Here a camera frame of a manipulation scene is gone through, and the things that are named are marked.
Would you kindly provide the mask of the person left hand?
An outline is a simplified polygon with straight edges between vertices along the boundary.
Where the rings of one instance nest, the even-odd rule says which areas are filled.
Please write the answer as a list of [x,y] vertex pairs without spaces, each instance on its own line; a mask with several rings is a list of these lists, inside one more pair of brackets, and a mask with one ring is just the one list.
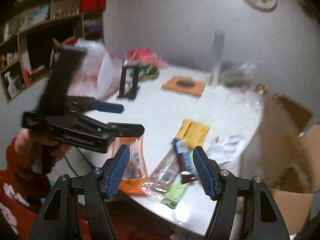
[[41,154],[42,146],[53,146],[55,149],[51,152],[54,161],[60,161],[71,149],[70,145],[60,144],[48,137],[45,133],[33,132],[23,128],[19,132],[14,142],[14,149],[21,159],[26,161],[29,166],[33,165],[38,154]]

